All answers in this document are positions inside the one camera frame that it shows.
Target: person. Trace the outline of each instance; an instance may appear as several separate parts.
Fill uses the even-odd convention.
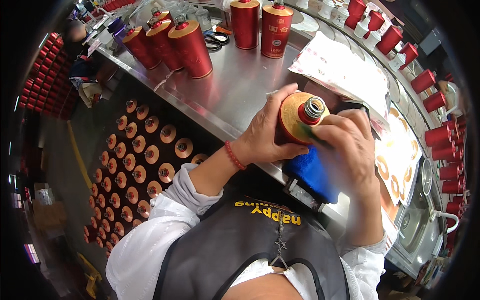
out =
[[[112,68],[108,65],[114,64],[99,64],[91,57],[87,57],[88,45],[85,41],[88,33],[85,26],[78,20],[68,20],[63,40],[66,53],[74,60],[68,77],[87,108],[92,108],[100,98],[108,99],[111,95],[111,91],[105,87],[103,81],[105,77],[109,78],[112,72]]]
[[[447,111],[445,115],[452,114],[455,117],[463,115],[463,101],[461,101],[461,93],[457,85],[446,80],[439,80],[435,87],[445,95]]]
[[[336,169],[348,183],[342,191],[351,198],[351,218],[337,248],[308,213],[275,199],[222,198],[243,166],[308,153],[303,145],[274,142],[281,102],[297,88],[289,84],[273,93],[237,140],[200,165],[182,165],[172,185],[151,200],[148,221],[121,239],[108,259],[106,276],[119,299],[378,298],[386,237],[365,112],[329,115],[312,131],[333,146],[342,164]]]

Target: stacked red bottles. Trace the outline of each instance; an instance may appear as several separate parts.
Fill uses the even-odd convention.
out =
[[[168,32],[173,28],[170,19],[157,21],[152,25],[146,36],[151,41],[154,51],[162,58],[163,62],[171,71],[180,70],[183,65],[168,39]]]
[[[260,3],[257,0],[234,0],[230,3],[235,45],[240,49],[258,46]]]
[[[263,55],[279,59],[285,55],[288,35],[292,25],[293,10],[283,5],[283,0],[262,8],[262,45]]]
[[[213,70],[204,35],[197,21],[187,21],[183,14],[175,17],[175,27],[168,38],[178,58],[192,78],[202,78]]]
[[[145,67],[151,70],[158,66],[162,60],[151,50],[151,44],[145,36],[145,31],[141,26],[133,29],[127,26],[127,35],[122,40],[125,47],[130,50],[130,53]]]

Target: blue cloth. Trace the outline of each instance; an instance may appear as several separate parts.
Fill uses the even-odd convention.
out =
[[[338,190],[330,183],[329,176],[318,158],[315,146],[308,146],[310,152],[299,155],[288,161],[283,171],[297,179],[298,185],[304,188],[316,201],[336,204]]]

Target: black scissors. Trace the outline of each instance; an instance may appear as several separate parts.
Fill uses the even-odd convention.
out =
[[[212,32],[204,35],[205,43],[208,51],[217,51],[222,48],[222,45],[229,43],[230,38],[223,32]]]

